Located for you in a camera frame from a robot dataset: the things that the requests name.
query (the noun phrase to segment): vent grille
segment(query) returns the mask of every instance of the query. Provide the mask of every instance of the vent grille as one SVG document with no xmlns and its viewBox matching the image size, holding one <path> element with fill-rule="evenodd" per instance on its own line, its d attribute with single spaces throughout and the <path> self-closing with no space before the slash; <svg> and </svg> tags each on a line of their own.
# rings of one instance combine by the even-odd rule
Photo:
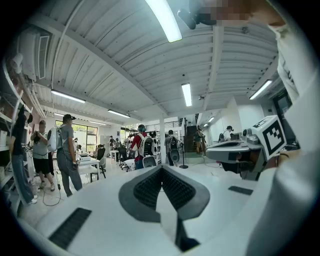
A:
<svg viewBox="0 0 320 256">
<path fill-rule="evenodd" d="M 46 77 L 46 62 L 47 62 L 47 47 L 49 43 L 49 36 L 40 36 L 39 50 L 38 50 L 38 74 L 39 79 Z"/>
</svg>

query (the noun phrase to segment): air conditioner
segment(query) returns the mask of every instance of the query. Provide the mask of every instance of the air conditioner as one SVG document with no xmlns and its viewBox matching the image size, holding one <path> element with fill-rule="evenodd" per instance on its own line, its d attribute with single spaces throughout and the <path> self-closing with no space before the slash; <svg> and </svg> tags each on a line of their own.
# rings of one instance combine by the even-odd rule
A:
<svg viewBox="0 0 320 256">
<path fill-rule="evenodd" d="M 19 52 L 23 55 L 22 73 L 36 81 L 46 77 L 50 36 L 36 28 L 28 28 L 19 36 Z"/>
</svg>

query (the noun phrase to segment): white wall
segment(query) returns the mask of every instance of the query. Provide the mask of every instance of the white wall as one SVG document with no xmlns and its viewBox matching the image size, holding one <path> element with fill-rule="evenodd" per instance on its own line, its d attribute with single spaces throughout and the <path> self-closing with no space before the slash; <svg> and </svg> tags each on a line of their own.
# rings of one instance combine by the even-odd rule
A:
<svg viewBox="0 0 320 256">
<path fill-rule="evenodd" d="M 210 146 L 218 141 L 219 135 L 224 133 L 227 126 L 232 126 L 233 133 L 242 132 L 241 119 L 234 97 L 228 102 L 226 108 L 222 109 L 210 123 L 205 136 L 207 144 Z"/>
<path fill-rule="evenodd" d="M 250 128 L 265 117 L 261 101 L 250 100 L 246 95 L 235 97 L 242 129 Z"/>
</svg>

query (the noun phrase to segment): doorway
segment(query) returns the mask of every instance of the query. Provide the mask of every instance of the doorway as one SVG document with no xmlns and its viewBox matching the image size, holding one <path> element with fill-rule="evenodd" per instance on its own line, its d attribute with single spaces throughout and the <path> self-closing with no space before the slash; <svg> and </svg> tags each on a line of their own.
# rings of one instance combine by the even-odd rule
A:
<svg viewBox="0 0 320 256">
<path fill-rule="evenodd" d="M 288 144 L 296 141 L 296 136 L 292 131 L 288 121 L 285 118 L 285 113 L 291 107 L 292 102 L 286 90 L 281 91 L 276 97 L 273 98 L 273 103 L 276 109 L 276 113 L 282 124 L 284 136 Z"/>
</svg>

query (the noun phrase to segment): column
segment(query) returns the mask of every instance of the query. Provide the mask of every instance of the column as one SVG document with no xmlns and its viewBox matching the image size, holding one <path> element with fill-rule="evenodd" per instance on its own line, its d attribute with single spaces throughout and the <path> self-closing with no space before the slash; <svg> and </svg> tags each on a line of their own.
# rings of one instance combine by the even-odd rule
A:
<svg viewBox="0 0 320 256">
<path fill-rule="evenodd" d="M 162 114 L 160 116 L 160 143 L 161 143 L 161 163 L 165 164 L 166 163 L 166 147 L 165 147 L 165 119 L 164 115 Z"/>
</svg>

